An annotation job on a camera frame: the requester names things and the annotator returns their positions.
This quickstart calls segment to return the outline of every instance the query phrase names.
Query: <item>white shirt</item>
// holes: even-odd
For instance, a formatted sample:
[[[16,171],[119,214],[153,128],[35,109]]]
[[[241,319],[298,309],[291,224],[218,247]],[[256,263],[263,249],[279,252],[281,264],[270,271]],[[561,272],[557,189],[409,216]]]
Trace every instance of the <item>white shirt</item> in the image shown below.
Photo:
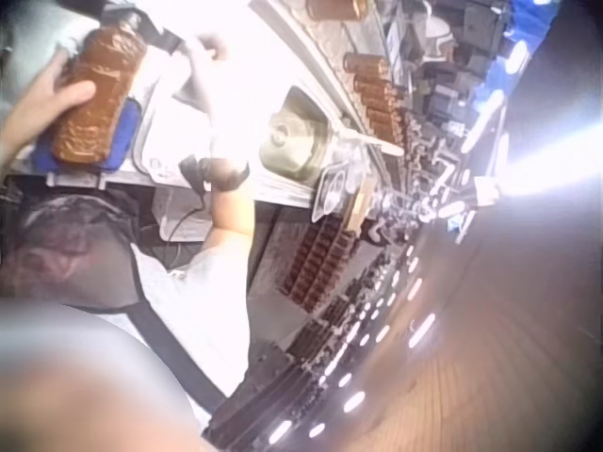
[[[181,276],[132,245],[145,297],[192,360],[226,395],[243,381],[249,365],[246,253],[221,246],[193,258]],[[126,315],[100,315],[142,343]],[[210,415],[191,398],[200,428]]]

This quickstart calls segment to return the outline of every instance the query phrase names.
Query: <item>bottle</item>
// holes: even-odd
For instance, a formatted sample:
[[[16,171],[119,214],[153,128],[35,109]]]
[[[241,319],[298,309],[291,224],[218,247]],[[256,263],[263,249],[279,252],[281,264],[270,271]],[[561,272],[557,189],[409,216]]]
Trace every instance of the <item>bottle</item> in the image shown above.
[[[91,80],[96,94],[59,119],[53,141],[56,159],[96,164],[109,156],[123,104],[146,54],[146,44],[136,31],[139,23],[140,16],[131,12],[118,24],[102,26],[86,38],[68,80]]]

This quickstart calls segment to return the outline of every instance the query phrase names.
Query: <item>wristwatch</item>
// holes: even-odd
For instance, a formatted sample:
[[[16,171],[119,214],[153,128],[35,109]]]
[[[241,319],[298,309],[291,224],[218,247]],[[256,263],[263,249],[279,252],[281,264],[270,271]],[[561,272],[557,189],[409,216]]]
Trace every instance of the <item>wristwatch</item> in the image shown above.
[[[211,184],[212,190],[218,191],[236,190],[250,176],[249,163],[241,169],[225,158],[202,158],[199,171],[203,179]]]

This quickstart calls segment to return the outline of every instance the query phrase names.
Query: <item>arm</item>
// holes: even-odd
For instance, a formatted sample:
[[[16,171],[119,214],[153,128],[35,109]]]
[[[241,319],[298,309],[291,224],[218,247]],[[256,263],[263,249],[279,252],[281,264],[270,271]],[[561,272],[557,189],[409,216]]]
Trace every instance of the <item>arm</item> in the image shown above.
[[[0,183],[24,146],[36,139],[62,113],[89,101],[94,96],[96,87],[90,81],[57,89],[57,80],[68,59],[68,52],[59,49],[2,124]]]

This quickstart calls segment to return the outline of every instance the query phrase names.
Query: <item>person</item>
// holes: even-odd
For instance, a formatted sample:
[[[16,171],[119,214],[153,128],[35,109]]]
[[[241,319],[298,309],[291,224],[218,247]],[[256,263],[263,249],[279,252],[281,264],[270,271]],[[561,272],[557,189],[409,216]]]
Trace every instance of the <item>person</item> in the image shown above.
[[[254,203],[245,133],[253,129],[253,117],[230,108],[230,96],[245,85],[237,80],[244,73],[233,63],[231,40],[207,34],[188,42],[186,52],[215,135],[212,158],[203,165],[212,184],[213,227],[184,273],[172,276],[139,250],[136,226],[117,198],[49,189],[45,199],[22,210],[0,281],[6,296],[77,307],[137,337],[178,379],[203,429],[248,367],[246,280]],[[23,146],[95,95],[90,81],[57,87],[67,61],[59,49],[4,121],[3,175]]]

